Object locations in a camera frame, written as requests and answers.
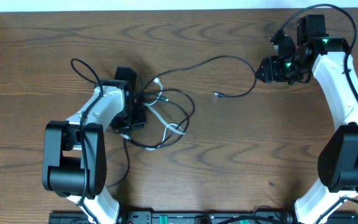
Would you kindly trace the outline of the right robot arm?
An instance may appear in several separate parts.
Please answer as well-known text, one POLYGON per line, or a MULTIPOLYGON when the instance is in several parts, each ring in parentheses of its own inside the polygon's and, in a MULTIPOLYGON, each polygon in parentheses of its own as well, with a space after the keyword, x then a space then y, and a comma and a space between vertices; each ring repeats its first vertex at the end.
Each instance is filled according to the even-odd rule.
POLYGON ((264 83, 308 83, 323 90, 334 134, 318 157, 318 179, 284 213, 283 223, 326 223, 346 201, 358 196, 358 77, 353 44, 326 33, 322 14, 296 23, 297 41, 279 30, 270 39, 278 54, 263 59, 255 76, 264 83))

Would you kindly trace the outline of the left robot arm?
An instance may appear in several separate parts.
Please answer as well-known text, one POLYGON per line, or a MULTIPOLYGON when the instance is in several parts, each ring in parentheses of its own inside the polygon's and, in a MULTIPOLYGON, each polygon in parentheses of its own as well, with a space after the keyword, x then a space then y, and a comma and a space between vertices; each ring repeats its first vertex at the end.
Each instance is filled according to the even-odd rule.
POLYGON ((128 138, 144 127, 145 112, 135 100, 136 78, 133 69, 118 67, 114 79, 97 81, 78 112, 45 128, 43 187, 79 204, 91 223, 126 222, 105 185, 104 133, 112 128, 128 138))

